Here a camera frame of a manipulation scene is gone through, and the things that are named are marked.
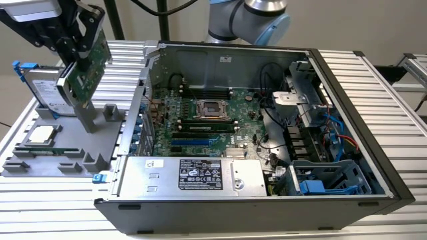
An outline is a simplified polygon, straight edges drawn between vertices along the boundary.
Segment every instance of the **blue connector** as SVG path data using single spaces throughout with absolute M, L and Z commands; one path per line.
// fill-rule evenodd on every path
M 92 183 L 93 184 L 104 184 L 104 183 L 106 183 L 106 178 L 108 178 L 108 175 L 94 174 L 93 178 L 92 178 Z

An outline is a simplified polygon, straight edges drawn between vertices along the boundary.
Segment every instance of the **black cable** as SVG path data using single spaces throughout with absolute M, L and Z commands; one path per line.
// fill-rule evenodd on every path
M 320 133 L 320 134 L 317 135 L 316 140 L 317 140 L 317 144 L 319 144 L 320 151 L 321 151 L 321 152 L 324 153 L 324 155 L 325 155 L 327 162 L 331 163 L 332 161 L 331 161 L 331 157 L 329 157 L 329 154 L 328 154 L 328 150 L 327 150 L 325 146 L 323 146 L 323 143 L 321 143 L 321 141 L 323 141 L 321 137 L 323 137 L 324 134 L 327 134 L 327 132 Z
M 280 122 L 273 118 L 273 116 L 269 114 L 269 112 L 267 111 L 267 108 L 265 108 L 265 107 L 261 107 L 261 102 L 263 102 L 264 100 L 267 100 L 267 99 L 272 101 L 272 99 L 264 97 L 264 98 L 259 101 L 259 108 L 263 108 L 263 109 L 264 109 L 264 111 L 265 111 L 268 117 L 271 118 L 271 120 L 283 128 L 283 130 L 287 130 L 287 128 L 281 125 L 281 123 L 280 123 Z
M 184 78 L 184 75 L 183 74 L 180 74 L 180 73 L 172 73 L 172 75 L 168 77 L 168 82 L 167 82 L 167 88 L 171 90 L 172 88 L 171 88 L 171 84 L 172 84 L 172 78 L 175 77 L 175 76 L 180 76 L 181 78 Z
M 268 76 L 269 76 L 269 79 L 272 80 L 272 76 L 271 76 L 268 73 L 263 74 L 265 68 L 267 68 L 269 65 L 277 66 L 277 67 L 280 68 L 281 75 L 283 75 L 284 72 L 285 72 L 284 69 L 283 69 L 283 67 L 281 67 L 277 63 L 275 63 L 275 62 L 267 63 L 267 64 L 260 68 L 260 71 L 259 71 L 259 89 L 260 89 L 260 92 L 261 92 L 261 93 L 263 93 L 263 79 L 264 79 L 265 76 L 268 75 Z
M 179 6 L 177 8 L 165 11 L 165 12 L 157 12 L 149 9 L 149 7 L 146 7 L 138 0 L 129 0 L 132 3 L 134 3 L 146 13 L 149 13 L 150 15 L 160 17 L 160 16 L 169 16 L 172 14 L 176 14 L 179 11 L 184 10 L 185 8 L 188 8 L 191 5 L 193 5 L 199 0 L 191 0 L 189 2 L 187 2 L 184 5 Z
M 265 135 L 260 138 L 260 140 L 257 141 L 257 146 L 259 146 L 260 148 L 263 148 L 263 149 L 265 149 L 265 150 L 272 150 L 272 149 L 277 149 L 277 148 L 281 148 L 281 147 L 287 146 L 285 144 L 279 145 L 279 146 L 276 146 L 276 147 L 265 147 L 265 146 L 263 146 L 263 145 L 261 145 L 261 141 L 263 141 L 263 139 L 265 138 L 265 136 L 267 136 L 267 134 L 265 134 Z
M 417 107 L 415 108 L 415 112 L 417 112 L 421 109 L 423 104 L 424 104 L 424 101 L 420 101 L 417 104 Z
M 0 122 L 0 125 L 5 126 L 5 127 L 8 127 L 8 128 L 12 128 L 12 126 L 8 125 L 8 124 L 5 124 L 4 122 Z

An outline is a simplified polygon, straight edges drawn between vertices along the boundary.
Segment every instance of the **warning symbols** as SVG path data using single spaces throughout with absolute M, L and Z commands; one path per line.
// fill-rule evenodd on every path
M 187 169 L 181 169 L 179 175 L 180 176 L 188 176 L 188 170 Z
M 183 191 L 224 190 L 221 160 L 180 160 L 179 184 Z

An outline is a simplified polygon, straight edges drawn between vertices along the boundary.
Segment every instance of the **cable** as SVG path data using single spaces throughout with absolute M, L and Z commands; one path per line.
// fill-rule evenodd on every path
M 264 147 L 263 145 L 261 145 L 261 141 L 263 141 L 263 139 L 265 138 L 265 136 L 267 136 L 267 134 L 260 138 L 260 140 L 257 141 L 257 146 L 260 147 L 260 148 L 263 148 L 263 149 L 265 149 L 265 150 L 272 150 L 272 149 L 277 149 L 277 148 L 281 148 L 281 147 L 284 147 L 285 146 L 285 144 L 283 144 L 283 145 L 279 145 L 279 146 L 276 146 L 276 147 Z
M 175 76 L 180 76 L 181 79 L 184 79 L 184 75 L 180 73 L 172 73 L 172 75 L 168 77 L 168 81 L 167 81 L 167 88 L 171 90 L 171 84 L 172 84 L 172 79 Z
M 297 116 L 296 118 L 296 122 L 295 122 L 295 127 L 297 127 L 300 119 L 303 118 L 303 116 L 312 110 L 313 108 L 311 107 L 300 116 Z
M 283 128 L 283 130 L 287 130 L 287 128 L 280 124 L 280 122 L 273 118 L 273 116 L 269 114 L 269 112 L 267 111 L 267 108 L 265 107 L 261 107 L 261 102 L 264 100 L 267 100 L 269 98 L 264 97 L 260 101 L 259 101 L 259 108 L 263 108 L 268 117 L 271 118 L 271 120 Z
M 172 14 L 176 14 L 179 11 L 184 10 L 185 8 L 188 8 L 191 5 L 193 5 L 199 0 L 191 0 L 189 2 L 187 2 L 184 5 L 179 6 L 177 8 L 165 11 L 165 12 L 157 12 L 149 9 L 149 7 L 146 7 L 138 0 L 129 0 L 132 3 L 134 3 L 146 13 L 149 13 L 150 15 L 160 17 L 160 16 L 169 16 Z
M 12 128 L 12 126 L 8 125 L 8 124 L 5 124 L 4 122 L 0 122 L 0 125 L 5 126 L 5 127 L 8 127 L 8 128 Z
M 359 144 L 356 143 L 356 141 L 349 137 L 349 136 L 345 136 L 345 135 L 337 135 L 340 138 L 343 139 L 347 139 L 348 141 L 351 141 L 355 145 L 355 150 L 359 151 Z
M 323 116 L 327 117 L 333 122 L 336 122 L 340 125 L 341 132 L 344 132 L 344 123 L 340 120 L 337 120 L 333 116 L 331 116 L 328 114 L 323 114 Z
M 327 162 L 329 163 L 331 162 L 331 158 L 329 158 L 329 154 L 328 154 L 328 150 L 325 148 L 325 146 L 321 144 L 321 135 L 325 137 L 327 136 L 327 132 L 323 132 L 317 135 L 317 144 L 319 144 L 319 148 L 320 148 L 320 151 L 323 152 L 324 156 L 325 156 L 325 159 L 327 159 Z
M 265 85 L 265 89 L 264 90 L 267 91 L 265 76 L 268 76 L 271 80 L 273 79 L 268 72 L 264 73 L 264 70 L 269 65 L 277 66 L 280 68 L 281 76 L 284 76 L 284 72 L 285 72 L 283 67 L 275 62 L 269 62 L 264 66 L 261 66 L 260 71 L 259 71 L 259 90 L 260 90 L 261 94 L 263 94 L 263 82 L 264 82 L 264 85 Z
M 413 110 L 415 112 L 417 112 L 421 109 L 423 104 L 424 104 L 424 101 L 420 101 L 415 110 Z
M 279 145 L 279 146 L 276 146 L 276 147 L 264 147 L 264 146 L 261 145 L 261 143 L 259 142 L 259 143 L 257 143 L 257 146 L 260 146 L 261 149 L 272 150 L 272 149 L 277 149 L 277 148 L 285 147 L 287 145 L 283 144 L 283 145 Z
M 351 146 L 356 147 L 356 145 L 349 141 L 347 138 L 344 138 L 345 142 L 349 143 Z

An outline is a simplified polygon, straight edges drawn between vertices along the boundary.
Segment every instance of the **aluminum extrusion table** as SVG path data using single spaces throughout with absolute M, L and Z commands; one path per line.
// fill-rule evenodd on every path
M 113 63 L 106 66 L 92 101 L 94 107 L 116 104 L 118 108 L 126 110 L 130 107 L 138 73 L 145 65 L 142 57 L 145 42 L 109 41 L 108 43 Z M 356 99 L 355 106 L 380 145 L 387 148 L 384 152 L 416 198 L 413 204 L 389 215 L 368 216 L 339 231 L 126 236 L 114 229 L 94 209 L 92 199 L 94 194 L 98 196 L 101 193 L 93 192 L 92 179 L 0 177 L 0 237 L 8 240 L 328 239 L 331 237 L 341 240 L 427 239 L 427 150 L 424 149 L 427 143 L 425 137 L 421 137 L 425 134 L 417 129 L 416 124 L 411 123 L 412 117 L 401 114 L 407 111 L 396 101 L 399 96 L 391 95 L 391 90 L 380 77 L 367 67 L 369 64 L 364 58 L 356 57 L 352 52 L 320 51 L 320 53 L 349 98 Z M 351 72 L 356 74 L 353 77 L 348 76 Z M 360 74 L 367 75 L 369 82 L 356 81 Z M 33 99 L 0 143 L 0 166 L 37 118 L 36 105 Z M 416 151 L 408 151 L 405 142 L 399 141 L 395 135 L 396 125 L 405 129 L 404 132 L 412 134 L 411 138 L 417 138 L 420 147 L 415 148 Z M 105 191 L 102 188 L 106 187 L 100 185 L 98 190 Z

